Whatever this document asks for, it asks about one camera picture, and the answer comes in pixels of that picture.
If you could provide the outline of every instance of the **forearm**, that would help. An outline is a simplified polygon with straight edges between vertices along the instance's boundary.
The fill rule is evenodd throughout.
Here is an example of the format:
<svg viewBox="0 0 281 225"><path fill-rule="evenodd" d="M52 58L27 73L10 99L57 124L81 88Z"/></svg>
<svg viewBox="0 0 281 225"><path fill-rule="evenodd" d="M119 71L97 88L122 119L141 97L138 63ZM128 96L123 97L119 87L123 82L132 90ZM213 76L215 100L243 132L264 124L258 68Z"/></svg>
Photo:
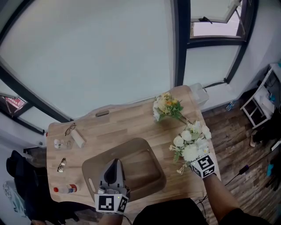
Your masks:
<svg viewBox="0 0 281 225"><path fill-rule="evenodd" d="M203 179L208 199L218 222L233 209L240 208L238 201L215 174Z"/></svg>
<svg viewBox="0 0 281 225"><path fill-rule="evenodd" d="M103 214L99 225L121 225L123 221L123 215L110 215Z"/></svg>

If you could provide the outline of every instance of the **wooden table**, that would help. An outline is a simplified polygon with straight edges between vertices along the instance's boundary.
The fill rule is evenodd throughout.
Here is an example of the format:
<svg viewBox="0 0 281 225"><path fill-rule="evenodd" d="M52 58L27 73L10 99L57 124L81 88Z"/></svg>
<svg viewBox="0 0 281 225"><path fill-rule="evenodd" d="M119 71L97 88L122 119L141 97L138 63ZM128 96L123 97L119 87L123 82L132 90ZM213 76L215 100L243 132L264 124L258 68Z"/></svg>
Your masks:
<svg viewBox="0 0 281 225"><path fill-rule="evenodd" d="M191 122L199 120L202 125L205 124L188 86L175 87L170 93L173 97L182 100L181 105L184 107L182 113L186 118ZM74 121L76 129L86 140L82 149L74 142L71 150L57 150L54 147L54 140L64 139L65 131L73 122L52 123L47 137L47 172L52 199L57 202L73 201L95 207L83 178L82 163L133 138L144 138L148 141L166 175L167 184L160 192L128 203L127 213L139 213L147 205L167 200L203 197L206 191L202 179L190 168L186 168L183 175L178 174L176 170L182 164L173 163L173 152L169 151L173 139L183 131L185 125L174 118L156 123L152 112L153 101L154 99L148 99L130 105L106 106ZM97 112L103 110L109 110L110 113L102 117L95 116ZM209 148L215 155L211 141L209 141ZM57 168L64 157L67 166L63 173L59 173ZM220 172L215 171L215 173L220 178ZM79 184L81 190L71 194L53 191L57 185L72 183Z"/></svg>

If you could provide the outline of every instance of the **wooden floor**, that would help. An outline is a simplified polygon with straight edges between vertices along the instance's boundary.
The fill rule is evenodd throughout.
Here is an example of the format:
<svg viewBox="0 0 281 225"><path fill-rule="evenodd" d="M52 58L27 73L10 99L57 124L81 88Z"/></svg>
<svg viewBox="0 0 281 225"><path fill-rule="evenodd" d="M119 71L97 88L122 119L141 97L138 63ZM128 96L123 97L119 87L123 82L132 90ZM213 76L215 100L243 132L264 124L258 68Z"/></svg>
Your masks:
<svg viewBox="0 0 281 225"><path fill-rule="evenodd" d="M265 146L261 143L255 148L250 147L252 126L247 116L240 111L243 103L243 99L236 101L231 111L226 111L226 105L223 105L203 113L206 125L212 132L212 142L224 184L238 174L245 165L250 166L269 153L270 146L273 144L271 141ZM246 174L236 177L227 185L227 189L238 199L245 213L262 217L272 224L277 219L277 205L281 200L281 188L279 187L274 192L271 187L265 188L265 184L269 181L269 177L266 176L267 165L276 153L277 150L273 151L269 156L250 167ZM46 165L46 152L33 150L31 154L35 157L35 164ZM203 204L207 222L210 225L217 224L208 199ZM93 212L79 212L78 216L82 219L80 222L75 223L68 220L67 224L96 224L97 215Z"/></svg>

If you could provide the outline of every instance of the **bottle label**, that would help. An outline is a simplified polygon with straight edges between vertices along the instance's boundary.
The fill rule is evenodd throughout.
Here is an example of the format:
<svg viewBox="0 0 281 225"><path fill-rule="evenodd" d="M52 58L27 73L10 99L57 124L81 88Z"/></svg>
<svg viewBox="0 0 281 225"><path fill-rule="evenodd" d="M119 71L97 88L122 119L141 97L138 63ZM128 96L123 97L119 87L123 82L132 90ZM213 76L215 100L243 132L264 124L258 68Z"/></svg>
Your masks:
<svg viewBox="0 0 281 225"><path fill-rule="evenodd" d="M68 187L68 192L77 192L77 186L76 185L66 185Z"/></svg>

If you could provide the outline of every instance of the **clear plastic bottle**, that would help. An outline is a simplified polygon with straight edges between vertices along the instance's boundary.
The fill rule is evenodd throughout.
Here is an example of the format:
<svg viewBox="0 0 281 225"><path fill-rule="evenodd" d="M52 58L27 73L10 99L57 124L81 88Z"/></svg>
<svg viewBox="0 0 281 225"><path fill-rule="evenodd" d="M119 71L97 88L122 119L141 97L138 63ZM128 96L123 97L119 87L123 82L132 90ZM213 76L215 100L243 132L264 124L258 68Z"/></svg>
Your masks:
<svg viewBox="0 0 281 225"><path fill-rule="evenodd" d="M235 103L235 101L230 102L230 103L227 105L226 110L227 110L227 111L230 111L230 110L233 108L234 103Z"/></svg>
<svg viewBox="0 0 281 225"><path fill-rule="evenodd" d="M79 190L79 188L78 185L76 184L54 187L54 192L63 193L63 194L77 192L77 190Z"/></svg>

